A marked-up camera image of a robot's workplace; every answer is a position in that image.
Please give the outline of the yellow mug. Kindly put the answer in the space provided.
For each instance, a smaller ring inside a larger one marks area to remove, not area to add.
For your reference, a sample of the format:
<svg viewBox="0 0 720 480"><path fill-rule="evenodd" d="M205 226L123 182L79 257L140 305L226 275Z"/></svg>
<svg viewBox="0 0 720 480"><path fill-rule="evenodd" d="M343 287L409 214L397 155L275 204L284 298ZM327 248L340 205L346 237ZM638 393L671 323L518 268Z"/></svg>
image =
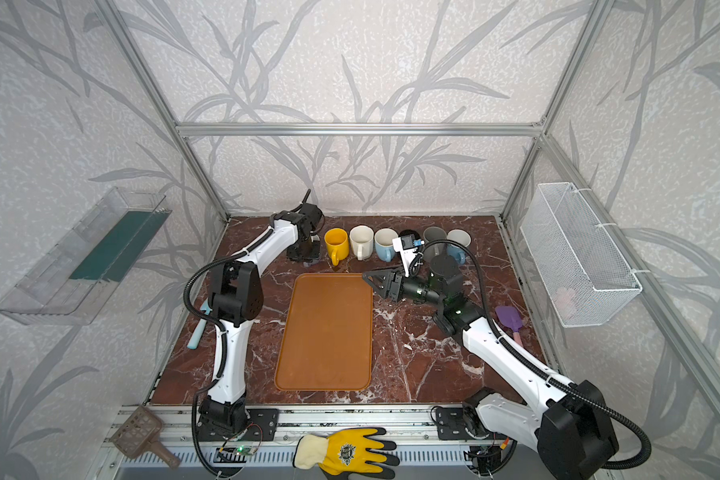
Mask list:
<svg viewBox="0 0 720 480"><path fill-rule="evenodd" d="M341 228L332 228L324 235L326 251L331 264L336 267L350 253L348 233Z"/></svg>

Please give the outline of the light blue mug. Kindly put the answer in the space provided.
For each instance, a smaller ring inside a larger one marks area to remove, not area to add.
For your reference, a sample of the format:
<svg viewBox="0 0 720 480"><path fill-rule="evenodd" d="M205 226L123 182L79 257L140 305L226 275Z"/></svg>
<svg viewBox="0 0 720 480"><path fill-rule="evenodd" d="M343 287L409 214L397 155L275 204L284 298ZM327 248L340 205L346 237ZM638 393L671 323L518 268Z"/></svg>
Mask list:
<svg viewBox="0 0 720 480"><path fill-rule="evenodd" d="M381 228L375 232L375 252L383 262L391 262L397 254L393 245L393 241L397 237L398 233L391 228Z"/></svg>

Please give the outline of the grey mug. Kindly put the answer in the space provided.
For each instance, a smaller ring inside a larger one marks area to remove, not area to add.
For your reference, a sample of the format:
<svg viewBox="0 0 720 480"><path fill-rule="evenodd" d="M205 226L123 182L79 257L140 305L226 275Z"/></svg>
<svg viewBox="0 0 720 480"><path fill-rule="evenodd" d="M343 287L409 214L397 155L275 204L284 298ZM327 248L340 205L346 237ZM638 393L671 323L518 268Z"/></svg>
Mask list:
<svg viewBox="0 0 720 480"><path fill-rule="evenodd" d="M446 231L437 226L430 226L426 228L423 232L423 240L426 245L430 245L434 241L444 240L446 238ZM434 246L426 249L426 251L423 253L423 259L426 262L431 262L435 257L441 255L446 249L447 246L445 244L435 244Z"/></svg>

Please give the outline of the white mug with lettering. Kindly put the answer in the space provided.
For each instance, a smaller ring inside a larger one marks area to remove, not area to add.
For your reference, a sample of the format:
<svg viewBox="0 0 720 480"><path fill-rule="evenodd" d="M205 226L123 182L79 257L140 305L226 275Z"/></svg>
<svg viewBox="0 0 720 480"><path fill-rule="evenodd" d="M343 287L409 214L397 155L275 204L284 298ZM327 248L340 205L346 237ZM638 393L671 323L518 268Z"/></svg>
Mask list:
<svg viewBox="0 0 720 480"><path fill-rule="evenodd" d="M371 258L374 252L374 230L367 225L357 225L349 232L352 253L359 261Z"/></svg>

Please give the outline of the black mug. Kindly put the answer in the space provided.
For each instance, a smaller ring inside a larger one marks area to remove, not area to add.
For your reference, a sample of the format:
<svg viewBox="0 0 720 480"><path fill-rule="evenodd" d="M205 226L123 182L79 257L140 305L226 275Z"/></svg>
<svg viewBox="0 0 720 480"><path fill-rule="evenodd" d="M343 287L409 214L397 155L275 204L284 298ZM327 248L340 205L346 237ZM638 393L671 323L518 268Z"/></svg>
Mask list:
<svg viewBox="0 0 720 480"><path fill-rule="evenodd" d="M420 233L413 229L404 229L404 230L400 231L398 234L398 236L400 236L400 237L404 237L404 236L408 236L408 235L412 235L414 237L414 239L417 239L417 240L421 239Z"/></svg>

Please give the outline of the teal dotted mug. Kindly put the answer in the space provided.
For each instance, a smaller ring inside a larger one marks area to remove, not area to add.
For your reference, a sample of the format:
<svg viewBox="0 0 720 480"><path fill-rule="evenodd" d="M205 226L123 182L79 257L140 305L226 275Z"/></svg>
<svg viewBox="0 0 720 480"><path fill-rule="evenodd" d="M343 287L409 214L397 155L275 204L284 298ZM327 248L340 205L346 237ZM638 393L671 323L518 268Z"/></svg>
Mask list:
<svg viewBox="0 0 720 480"><path fill-rule="evenodd" d="M452 244L447 246L447 254L454 258L458 265L464 265L468 257L464 249L468 248L472 241L470 234L462 229L452 229L447 233L447 239L452 241Z"/></svg>

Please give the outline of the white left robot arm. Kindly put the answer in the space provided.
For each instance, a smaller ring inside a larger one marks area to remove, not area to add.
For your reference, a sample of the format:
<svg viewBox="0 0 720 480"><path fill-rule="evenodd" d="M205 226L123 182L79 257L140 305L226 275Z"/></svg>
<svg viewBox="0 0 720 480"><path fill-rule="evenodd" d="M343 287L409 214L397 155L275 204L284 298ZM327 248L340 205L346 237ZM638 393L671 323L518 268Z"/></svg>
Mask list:
<svg viewBox="0 0 720 480"><path fill-rule="evenodd" d="M305 194L300 203L272 214L264 231L237 252L211 261L185 284L182 301L190 315L215 329L214 373L193 395L191 438L203 468L215 479L231 479L238 467L215 467L202 450L199 427L231 439L245 434L245 357L253 320L264 306L261 274L283 252L294 262L315 260L322 210Z"/></svg>

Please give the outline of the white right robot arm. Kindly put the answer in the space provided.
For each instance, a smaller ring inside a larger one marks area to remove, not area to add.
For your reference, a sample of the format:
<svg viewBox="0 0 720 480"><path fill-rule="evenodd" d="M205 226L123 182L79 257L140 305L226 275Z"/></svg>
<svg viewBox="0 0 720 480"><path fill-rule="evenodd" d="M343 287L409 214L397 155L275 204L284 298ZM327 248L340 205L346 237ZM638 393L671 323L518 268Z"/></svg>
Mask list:
<svg viewBox="0 0 720 480"><path fill-rule="evenodd" d="M589 381L575 383L551 369L511 339L490 315L486 299L473 301L464 288L456 259L432 259L426 276L419 270L431 244L411 235L396 238L401 265L363 273L383 299L409 299L435 306L433 321L498 373L522 398L479 394L464 404L479 435L500 433L535 450L556 479L588 479L601 469L629 470L645 464L653 448L635 422L606 405Z"/></svg>

